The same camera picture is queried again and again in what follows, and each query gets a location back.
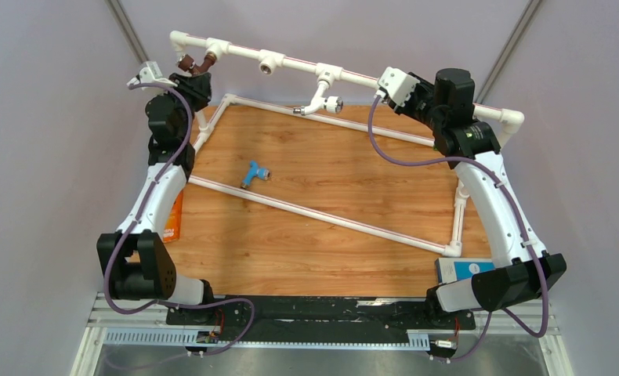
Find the brown water faucet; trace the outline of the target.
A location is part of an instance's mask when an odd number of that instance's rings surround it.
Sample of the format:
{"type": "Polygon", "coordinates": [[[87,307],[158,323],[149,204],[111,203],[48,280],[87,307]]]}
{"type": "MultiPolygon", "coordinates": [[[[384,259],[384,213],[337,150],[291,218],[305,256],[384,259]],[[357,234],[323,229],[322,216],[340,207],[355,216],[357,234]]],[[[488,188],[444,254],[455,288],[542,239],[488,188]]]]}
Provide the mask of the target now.
{"type": "Polygon", "coordinates": [[[194,77],[207,73],[216,62],[217,57],[213,52],[207,52],[201,60],[195,60],[189,54],[184,54],[178,59],[176,66],[194,77]]]}

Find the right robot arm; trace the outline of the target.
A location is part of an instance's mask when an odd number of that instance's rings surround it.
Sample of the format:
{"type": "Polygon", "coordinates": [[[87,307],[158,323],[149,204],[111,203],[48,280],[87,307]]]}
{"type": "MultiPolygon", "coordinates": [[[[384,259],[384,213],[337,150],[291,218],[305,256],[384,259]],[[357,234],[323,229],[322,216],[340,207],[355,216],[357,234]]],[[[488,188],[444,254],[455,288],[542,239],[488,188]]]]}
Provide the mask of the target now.
{"type": "Polygon", "coordinates": [[[475,82],[458,68],[426,81],[411,72],[387,67],[378,79],[389,107],[426,125],[434,146],[457,174],[478,211],[490,245],[494,269],[427,292],[426,321],[446,327],[456,311],[508,308],[536,298],[566,272],[560,253],[551,254],[533,231],[505,175],[501,139],[488,119],[502,121],[505,110],[473,102],[475,82]]]}

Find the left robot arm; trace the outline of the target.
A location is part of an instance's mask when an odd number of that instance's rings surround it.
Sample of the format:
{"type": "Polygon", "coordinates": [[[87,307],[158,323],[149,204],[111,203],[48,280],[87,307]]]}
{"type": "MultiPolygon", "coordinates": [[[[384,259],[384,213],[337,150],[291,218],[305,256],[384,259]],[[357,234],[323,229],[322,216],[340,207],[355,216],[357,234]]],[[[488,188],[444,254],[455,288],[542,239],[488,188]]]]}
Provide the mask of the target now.
{"type": "Polygon", "coordinates": [[[132,80],[131,89],[160,89],[145,106],[148,141],[147,177],[132,210],[113,233],[100,235],[96,250],[103,271],[103,292],[109,307],[121,314],[137,309],[118,300],[184,308],[195,323],[212,322],[217,313],[206,280],[181,275],[163,242],[174,203],[188,183],[195,149],[190,142],[195,115],[212,99],[212,76],[171,74],[167,81],[132,80]]]}

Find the white PVC pipe frame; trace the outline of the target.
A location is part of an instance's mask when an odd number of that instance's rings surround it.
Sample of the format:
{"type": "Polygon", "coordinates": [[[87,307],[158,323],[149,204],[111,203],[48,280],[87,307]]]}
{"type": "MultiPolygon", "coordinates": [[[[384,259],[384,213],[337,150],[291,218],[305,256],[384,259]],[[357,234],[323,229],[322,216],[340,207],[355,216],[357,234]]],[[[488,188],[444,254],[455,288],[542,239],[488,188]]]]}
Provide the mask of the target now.
{"type": "MultiPolygon", "coordinates": [[[[327,64],[327,63],[314,63],[306,60],[297,59],[295,57],[287,56],[280,52],[274,52],[265,49],[253,49],[241,45],[235,45],[234,43],[217,39],[217,38],[201,38],[191,34],[187,34],[182,31],[173,31],[170,36],[170,42],[172,47],[176,51],[178,58],[187,53],[189,47],[198,47],[207,52],[213,52],[217,61],[224,56],[240,56],[255,60],[259,64],[259,69],[266,75],[272,74],[278,68],[288,68],[297,71],[303,71],[313,74],[317,81],[324,79],[330,82],[330,87],[337,81],[344,81],[360,85],[369,89],[373,89],[376,93],[377,78],[373,78],[364,74],[359,74],[350,70],[346,70],[342,67],[327,64]]],[[[376,104],[387,104],[385,100],[380,99],[375,95],[376,104]]],[[[197,138],[194,141],[196,148],[201,148],[208,141],[210,135],[213,133],[218,120],[222,116],[226,108],[232,104],[245,105],[247,107],[254,107],[260,110],[266,110],[278,114],[286,114],[296,118],[307,118],[312,121],[318,121],[329,125],[337,125],[343,128],[350,128],[356,131],[366,132],[370,138],[376,136],[384,136],[390,139],[398,139],[409,143],[416,143],[422,146],[434,146],[433,134],[430,138],[423,138],[420,136],[412,136],[406,133],[396,132],[390,129],[379,128],[373,125],[371,121],[366,123],[356,123],[353,121],[342,120],[338,118],[338,114],[330,114],[326,110],[319,110],[314,114],[307,116],[296,115],[292,113],[292,109],[272,103],[260,102],[253,99],[246,99],[244,97],[227,94],[223,97],[219,103],[214,114],[210,118],[200,118],[198,121],[199,131],[197,138]]],[[[516,110],[498,109],[489,107],[494,110],[505,110],[505,118],[502,121],[495,119],[488,119],[488,124],[494,130],[496,136],[501,139],[501,148],[507,143],[510,137],[515,134],[520,126],[524,122],[524,115],[516,110]]],[[[386,230],[380,227],[371,226],[362,222],[345,219],[336,215],[331,215],[323,211],[298,206],[278,199],[263,196],[257,193],[249,193],[248,191],[236,188],[233,186],[227,186],[222,183],[217,183],[205,178],[192,178],[192,183],[198,186],[209,188],[211,190],[219,191],[229,194],[235,197],[241,197],[249,201],[258,202],[273,208],[279,208],[286,212],[293,212],[298,215],[302,215],[311,219],[317,219],[322,222],[327,222],[335,226],[356,230],[361,233],[367,233],[376,237],[381,237],[387,240],[392,240],[397,243],[410,245],[412,247],[420,248],[422,250],[431,251],[444,257],[458,257],[462,254],[462,231],[463,222],[465,217],[465,207],[467,201],[472,201],[471,197],[467,193],[466,188],[458,179],[458,186],[455,191],[454,199],[454,219],[453,229],[451,231],[452,238],[447,244],[437,244],[428,240],[423,240],[417,237],[412,237],[406,234],[397,233],[392,230],[386,230]]]]}

